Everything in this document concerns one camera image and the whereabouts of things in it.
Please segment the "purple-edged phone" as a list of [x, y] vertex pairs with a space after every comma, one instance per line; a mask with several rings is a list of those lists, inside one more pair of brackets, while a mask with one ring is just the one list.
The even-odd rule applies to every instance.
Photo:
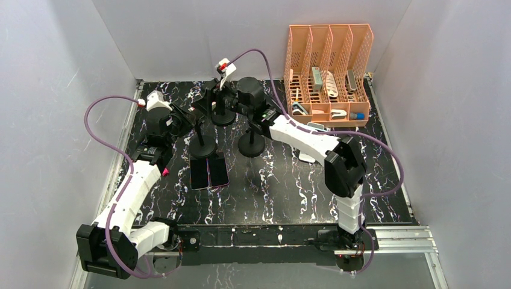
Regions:
[[211, 187], [223, 187], [229, 184], [227, 165], [223, 152], [217, 152], [207, 159]]

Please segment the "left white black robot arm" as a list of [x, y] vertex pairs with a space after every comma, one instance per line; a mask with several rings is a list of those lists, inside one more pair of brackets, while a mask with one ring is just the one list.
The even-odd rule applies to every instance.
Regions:
[[147, 109], [147, 135], [132, 155], [92, 132], [89, 125], [91, 108], [84, 116], [89, 135], [120, 153], [128, 163], [128, 172], [103, 211], [91, 224], [83, 224], [77, 230], [81, 267], [89, 273], [118, 279], [152, 278], [152, 272], [138, 269], [139, 259], [155, 248], [176, 250], [181, 255], [189, 241], [176, 220], [154, 217], [138, 229], [133, 228], [133, 223], [148, 193], [161, 177], [168, 174], [166, 167], [173, 156], [172, 142], [187, 135], [197, 117], [193, 110], [183, 110], [176, 105], [141, 106]]

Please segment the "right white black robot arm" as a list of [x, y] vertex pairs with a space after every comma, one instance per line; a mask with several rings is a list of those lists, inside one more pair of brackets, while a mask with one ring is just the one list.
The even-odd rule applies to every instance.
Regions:
[[362, 243], [365, 229], [362, 188], [367, 165], [357, 141], [294, 122], [270, 100], [260, 81], [253, 77], [242, 78], [236, 88], [218, 79], [207, 81], [192, 107], [210, 117], [217, 126], [228, 126], [238, 114], [245, 116], [248, 133], [238, 141], [238, 150], [245, 157], [259, 156], [267, 138], [312, 157], [322, 166], [325, 185], [337, 199], [339, 246], [355, 249]]

